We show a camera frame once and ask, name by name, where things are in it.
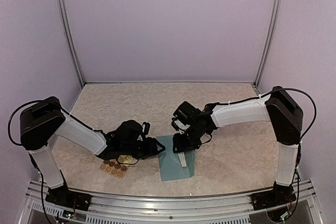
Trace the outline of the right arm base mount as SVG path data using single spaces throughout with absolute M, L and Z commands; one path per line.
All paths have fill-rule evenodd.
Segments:
M 296 199 L 292 185 L 282 186 L 276 182 L 274 182 L 271 190 L 251 195 L 254 211 L 288 204 Z

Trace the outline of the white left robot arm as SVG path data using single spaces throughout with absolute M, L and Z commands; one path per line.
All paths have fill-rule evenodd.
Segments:
M 148 136 L 150 124 L 128 120 L 114 131 L 95 130 L 66 111 L 56 97 L 34 100 L 22 104 L 10 115 L 20 113 L 20 141 L 30 155 L 41 178 L 53 190 L 53 197 L 66 206 L 73 201 L 73 193 L 67 189 L 66 180 L 58 168 L 48 142 L 62 137 L 86 149 L 102 160 L 118 160 L 121 155 L 136 160 L 157 156 L 165 146 Z

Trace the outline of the teal blue envelope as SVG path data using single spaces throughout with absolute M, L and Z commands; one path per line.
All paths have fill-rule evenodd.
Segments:
M 187 179 L 194 176 L 195 173 L 195 151 L 185 152 L 185 165 L 180 161 L 181 153 L 173 153 L 173 136 L 158 136 L 156 138 L 166 150 L 158 155 L 161 181 L 173 181 Z

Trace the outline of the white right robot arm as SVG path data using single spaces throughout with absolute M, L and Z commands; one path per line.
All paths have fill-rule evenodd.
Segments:
M 269 192 L 273 205 L 281 204 L 289 196 L 295 170 L 299 164 L 301 141 L 306 134 L 302 130 L 303 110 L 290 96 L 295 88 L 275 86 L 256 97 L 234 102 L 208 103 L 200 110 L 184 101 L 173 113 L 173 152 L 196 150 L 203 145 L 201 138 L 212 135 L 214 130 L 233 124 L 265 121 L 272 128 L 279 146 L 277 187 Z

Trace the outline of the round sticker seal sheet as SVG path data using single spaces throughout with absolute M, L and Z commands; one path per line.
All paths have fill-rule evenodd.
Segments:
M 118 159 L 103 161 L 99 169 L 118 179 L 123 179 L 129 167 L 137 163 L 137 159 L 132 156 L 120 155 Z

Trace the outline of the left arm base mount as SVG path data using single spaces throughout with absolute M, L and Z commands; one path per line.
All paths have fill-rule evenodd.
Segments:
M 70 190 L 67 183 L 64 182 L 58 188 L 48 188 L 46 201 L 73 210 L 88 211 L 91 198 L 90 194 Z

